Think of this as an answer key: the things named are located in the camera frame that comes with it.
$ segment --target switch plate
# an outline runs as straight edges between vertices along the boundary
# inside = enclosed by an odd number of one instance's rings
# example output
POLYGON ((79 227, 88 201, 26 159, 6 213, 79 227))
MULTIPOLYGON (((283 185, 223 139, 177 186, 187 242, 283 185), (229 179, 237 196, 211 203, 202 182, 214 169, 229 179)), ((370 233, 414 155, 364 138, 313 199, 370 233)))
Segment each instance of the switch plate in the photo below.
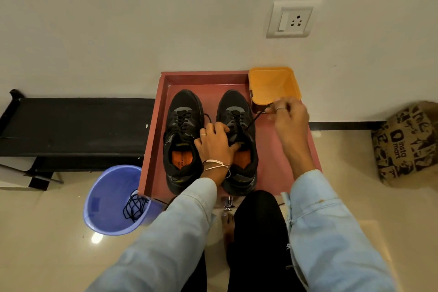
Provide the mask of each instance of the switch plate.
POLYGON ((266 38, 307 37, 321 0, 275 1, 266 38))

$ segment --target brown paper bag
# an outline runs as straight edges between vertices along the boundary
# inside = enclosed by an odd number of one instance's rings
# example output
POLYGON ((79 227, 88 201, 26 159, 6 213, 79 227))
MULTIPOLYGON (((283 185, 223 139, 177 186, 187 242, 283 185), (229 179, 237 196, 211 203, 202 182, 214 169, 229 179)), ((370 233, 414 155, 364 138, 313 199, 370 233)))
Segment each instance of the brown paper bag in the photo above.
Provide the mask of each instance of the brown paper bag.
POLYGON ((438 104, 422 101, 409 106, 371 132, 382 182, 394 185, 397 177, 438 162, 438 104))

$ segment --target shoe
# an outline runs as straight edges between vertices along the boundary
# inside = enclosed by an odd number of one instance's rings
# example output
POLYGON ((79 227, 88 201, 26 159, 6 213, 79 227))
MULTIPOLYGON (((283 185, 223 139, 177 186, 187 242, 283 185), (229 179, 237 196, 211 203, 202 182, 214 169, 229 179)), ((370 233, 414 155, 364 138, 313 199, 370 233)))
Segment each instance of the shoe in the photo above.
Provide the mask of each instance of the shoe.
POLYGON ((190 90, 181 90, 170 103, 163 142, 163 164, 167 186, 179 195, 202 173, 202 162, 194 140, 204 127, 201 102, 190 90))
POLYGON ((228 90, 222 96, 216 121, 229 127, 228 145, 240 143, 240 149, 235 153, 230 167, 231 175, 222 183, 224 190, 233 196, 247 195, 257 183, 258 155, 253 120, 251 107, 241 93, 228 90))

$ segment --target denim shirt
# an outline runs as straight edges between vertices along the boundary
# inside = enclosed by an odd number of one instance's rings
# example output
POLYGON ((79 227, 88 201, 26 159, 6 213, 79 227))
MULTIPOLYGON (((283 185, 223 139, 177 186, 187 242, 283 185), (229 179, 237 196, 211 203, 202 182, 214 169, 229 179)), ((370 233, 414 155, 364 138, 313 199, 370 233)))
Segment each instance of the denim shirt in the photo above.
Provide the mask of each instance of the denim shirt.
MULTIPOLYGON (((216 196, 211 179, 193 182, 87 291, 181 291, 204 250, 216 196)), ((396 291, 382 257, 319 170, 282 196, 294 269, 309 291, 396 291)))

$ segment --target bracelet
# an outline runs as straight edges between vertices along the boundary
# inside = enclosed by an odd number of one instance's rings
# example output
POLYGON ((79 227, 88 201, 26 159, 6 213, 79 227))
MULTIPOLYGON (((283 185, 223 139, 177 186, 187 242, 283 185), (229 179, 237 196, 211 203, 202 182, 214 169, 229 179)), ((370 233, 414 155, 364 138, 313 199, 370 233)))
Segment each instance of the bracelet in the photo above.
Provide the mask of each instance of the bracelet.
POLYGON ((215 159, 208 159, 208 160, 202 162, 202 166, 204 166, 205 163, 217 163, 217 164, 220 164, 220 165, 218 165, 218 166, 212 166, 212 167, 206 168, 204 171, 212 170, 213 168, 218 168, 218 167, 226 167, 227 170, 228 170, 228 173, 227 173, 227 176, 225 177, 225 179, 231 177, 231 171, 229 170, 229 167, 230 167, 231 165, 224 164, 223 162, 221 162, 221 161, 217 161, 217 160, 215 160, 215 159))

